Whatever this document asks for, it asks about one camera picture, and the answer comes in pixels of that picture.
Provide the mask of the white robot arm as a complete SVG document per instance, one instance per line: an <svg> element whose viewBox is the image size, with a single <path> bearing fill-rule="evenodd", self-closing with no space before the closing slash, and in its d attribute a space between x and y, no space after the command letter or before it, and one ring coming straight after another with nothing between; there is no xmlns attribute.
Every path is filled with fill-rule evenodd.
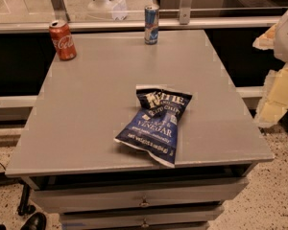
<svg viewBox="0 0 288 230"><path fill-rule="evenodd" d="M252 46L273 50L274 57L284 62L280 70L270 70L266 76L254 118L259 127L271 127L288 111L288 10Z"/></svg>

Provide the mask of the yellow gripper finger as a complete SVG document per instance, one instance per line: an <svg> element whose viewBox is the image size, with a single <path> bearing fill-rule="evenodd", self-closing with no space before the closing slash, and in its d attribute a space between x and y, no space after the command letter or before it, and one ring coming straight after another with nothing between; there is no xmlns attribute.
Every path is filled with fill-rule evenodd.
<svg viewBox="0 0 288 230"><path fill-rule="evenodd" d="M259 50L273 50L275 45L276 25L270 27L264 34L257 37L252 46Z"/></svg>
<svg viewBox="0 0 288 230"><path fill-rule="evenodd" d="M275 125L288 111L288 63L279 71L270 70L258 103L255 123L259 127Z"/></svg>

